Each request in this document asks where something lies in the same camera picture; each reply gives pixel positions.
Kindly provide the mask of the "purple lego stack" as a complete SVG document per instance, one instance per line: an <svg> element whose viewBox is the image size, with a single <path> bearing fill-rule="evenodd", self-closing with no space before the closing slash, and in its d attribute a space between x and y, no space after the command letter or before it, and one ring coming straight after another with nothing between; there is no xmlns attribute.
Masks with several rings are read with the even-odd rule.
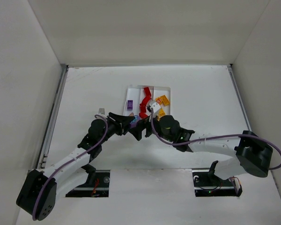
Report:
<svg viewBox="0 0 281 225"><path fill-rule="evenodd" d="M141 120L141 118L139 117L139 115L134 115L134 113L130 113L129 116L133 116L134 119L130 122L130 128L134 128L136 127L138 121Z"/></svg>

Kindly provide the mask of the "red lego stack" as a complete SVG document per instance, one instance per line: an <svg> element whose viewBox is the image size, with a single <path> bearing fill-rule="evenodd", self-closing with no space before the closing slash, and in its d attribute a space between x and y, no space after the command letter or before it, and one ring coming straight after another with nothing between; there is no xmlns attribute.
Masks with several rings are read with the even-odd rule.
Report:
<svg viewBox="0 0 281 225"><path fill-rule="evenodd" d="M143 98L143 100L140 103L140 111L139 111L139 116L141 119L148 117L147 106L148 106L149 102L152 100L152 94L151 94L149 87L144 87L143 90L144 90L145 97Z"/></svg>

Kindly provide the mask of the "yellow lego bricks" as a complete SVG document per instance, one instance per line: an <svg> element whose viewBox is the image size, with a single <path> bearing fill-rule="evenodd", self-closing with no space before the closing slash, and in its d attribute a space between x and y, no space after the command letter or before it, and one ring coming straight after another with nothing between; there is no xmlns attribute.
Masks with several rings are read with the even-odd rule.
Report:
<svg viewBox="0 0 281 225"><path fill-rule="evenodd" d="M166 95L155 98L155 101L161 106L158 116L161 118L170 114L170 101Z"/></svg>

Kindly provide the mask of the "purple lego brick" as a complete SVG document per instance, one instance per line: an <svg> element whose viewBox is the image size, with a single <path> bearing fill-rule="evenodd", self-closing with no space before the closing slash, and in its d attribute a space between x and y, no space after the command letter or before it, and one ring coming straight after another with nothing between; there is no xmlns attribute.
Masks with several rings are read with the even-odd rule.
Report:
<svg viewBox="0 0 281 225"><path fill-rule="evenodd" d="M127 108L128 111L133 110L133 100L127 100L126 108Z"/></svg>

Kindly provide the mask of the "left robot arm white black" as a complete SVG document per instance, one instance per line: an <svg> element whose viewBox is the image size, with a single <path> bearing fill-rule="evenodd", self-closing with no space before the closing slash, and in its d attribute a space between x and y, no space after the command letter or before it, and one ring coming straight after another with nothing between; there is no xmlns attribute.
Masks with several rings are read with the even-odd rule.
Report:
<svg viewBox="0 0 281 225"><path fill-rule="evenodd" d="M34 221L45 219L53 209L57 189L78 169L97 157L102 144L113 135L124 135L130 128L133 116L109 113L95 115L81 143L68 156L44 169L31 170L17 197L16 205L32 216Z"/></svg>

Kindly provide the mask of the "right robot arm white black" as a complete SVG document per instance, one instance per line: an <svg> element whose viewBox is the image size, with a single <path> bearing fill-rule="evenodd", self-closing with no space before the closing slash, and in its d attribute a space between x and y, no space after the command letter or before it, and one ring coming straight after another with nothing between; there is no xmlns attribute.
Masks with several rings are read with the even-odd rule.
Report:
<svg viewBox="0 0 281 225"><path fill-rule="evenodd" d="M250 131L236 135L213 136L182 128L171 115L161 119L150 117L138 121L129 132L137 139L155 134L160 141L181 152L208 152L228 156L216 160L210 166L212 175L226 180L235 175L248 173L265 178L268 175L273 149L269 143Z"/></svg>

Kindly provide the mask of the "white three-compartment tray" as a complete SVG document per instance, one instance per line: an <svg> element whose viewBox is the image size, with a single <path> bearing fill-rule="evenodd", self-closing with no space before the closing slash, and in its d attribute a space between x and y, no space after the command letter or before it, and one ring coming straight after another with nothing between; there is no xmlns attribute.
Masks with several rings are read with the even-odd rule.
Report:
<svg viewBox="0 0 281 225"><path fill-rule="evenodd" d="M165 95L167 99L171 102L171 89L170 87L161 87L161 86L148 86L148 85L129 85L127 87L126 98L124 100L124 109L123 115L128 116L131 113L134 115L139 115L140 104L145 98L144 88L148 87L152 95L152 99L155 100L158 97ZM128 110L128 101L132 100L133 106L132 110Z"/></svg>

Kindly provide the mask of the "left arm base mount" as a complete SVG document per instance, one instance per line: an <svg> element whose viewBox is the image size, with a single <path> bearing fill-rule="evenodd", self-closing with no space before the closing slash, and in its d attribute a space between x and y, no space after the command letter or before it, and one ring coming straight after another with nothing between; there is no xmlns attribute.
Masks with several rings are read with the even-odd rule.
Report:
<svg viewBox="0 0 281 225"><path fill-rule="evenodd" d="M82 169L88 174L85 183L75 187L66 194L66 197L103 198L109 197L110 170L97 170L91 165L83 166Z"/></svg>

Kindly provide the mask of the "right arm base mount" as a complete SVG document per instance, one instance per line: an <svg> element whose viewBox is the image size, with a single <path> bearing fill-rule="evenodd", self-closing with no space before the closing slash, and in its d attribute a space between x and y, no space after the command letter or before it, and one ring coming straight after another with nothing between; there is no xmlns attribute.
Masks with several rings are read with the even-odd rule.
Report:
<svg viewBox="0 0 281 225"><path fill-rule="evenodd" d="M198 169L192 171L194 193L196 197L240 197L243 193L239 178L230 177L222 180L215 176L215 166L218 161L214 161L209 170Z"/></svg>

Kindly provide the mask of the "left aluminium rail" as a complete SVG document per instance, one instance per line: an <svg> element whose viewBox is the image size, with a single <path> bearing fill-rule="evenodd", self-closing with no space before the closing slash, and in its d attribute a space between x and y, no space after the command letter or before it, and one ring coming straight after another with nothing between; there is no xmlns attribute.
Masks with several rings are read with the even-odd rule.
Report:
<svg viewBox="0 0 281 225"><path fill-rule="evenodd" d="M33 165L33 169L38 168L44 168L44 164L46 163L46 158L48 157L52 136L58 116L58 111L62 99L62 94L64 91L66 78L67 78L67 72L68 72L68 65L67 64L61 64L61 75L59 78L59 83L55 92L52 108L50 111L49 119L46 125L45 133L43 136L42 144L40 147L40 150L37 154L36 161Z"/></svg>

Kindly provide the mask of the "aluminium rail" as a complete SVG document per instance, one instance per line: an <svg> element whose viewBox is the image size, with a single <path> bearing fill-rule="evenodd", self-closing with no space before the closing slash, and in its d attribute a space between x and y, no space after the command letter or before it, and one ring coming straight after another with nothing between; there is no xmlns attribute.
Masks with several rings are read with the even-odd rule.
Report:
<svg viewBox="0 0 281 225"><path fill-rule="evenodd" d="M236 79L235 79L235 76L234 76L232 66L233 66L232 64L227 65L228 72L229 72L232 84L234 86L234 89L235 89L235 92L236 92L236 95L237 95L237 99L239 101L239 105L240 105L241 110L242 110L242 114L243 114L246 126L247 126L248 130L251 131L251 125L250 125L250 122L249 122L249 119L248 119L248 116L247 116L247 113L246 113L246 110L245 110L245 107L244 107L244 104L243 104L243 101L242 101L242 98L241 98L241 94L239 92L239 88L238 88L238 85L237 85L237 82L236 82Z"/></svg>
<svg viewBox="0 0 281 225"><path fill-rule="evenodd" d="M58 111L62 99L62 94L64 91L66 78L67 78L67 72L68 72L68 65L67 64L61 64L61 75L59 78L59 83L55 92L52 108L50 111L49 119L46 125L45 133L43 136L42 144L40 147L40 150L37 154L36 161L33 165L33 169L38 168L44 168L44 164L46 163L46 158L48 157L52 136L58 116Z"/></svg>

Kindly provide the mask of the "right aluminium rail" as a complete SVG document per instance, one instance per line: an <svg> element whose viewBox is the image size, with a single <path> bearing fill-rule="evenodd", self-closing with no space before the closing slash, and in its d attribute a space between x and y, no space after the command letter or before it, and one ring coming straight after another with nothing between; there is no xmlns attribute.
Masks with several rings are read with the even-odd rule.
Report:
<svg viewBox="0 0 281 225"><path fill-rule="evenodd" d="M237 82L236 82L236 79L235 79L235 76L234 76L232 66L233 66L232 64L227 65L228 72L229 72L232 84L234 86L234 89L235 89L235 92L236 92L236 95L237 95L237 99L239 101L239 105L240 105L241 110L242 110L242 114L243 114L246 126L247 126L248 130L251 131L251 125L250 125L250 122L249 122L249 119L248 119L248 116L247 116L247 113L246 113L246 110L245 110L245 107L244 107L244 104L243 104L243 101L242 101L242 98L241 98L241 94L239 92L239 88L238 88L238 85L237 85Z"/></svg>

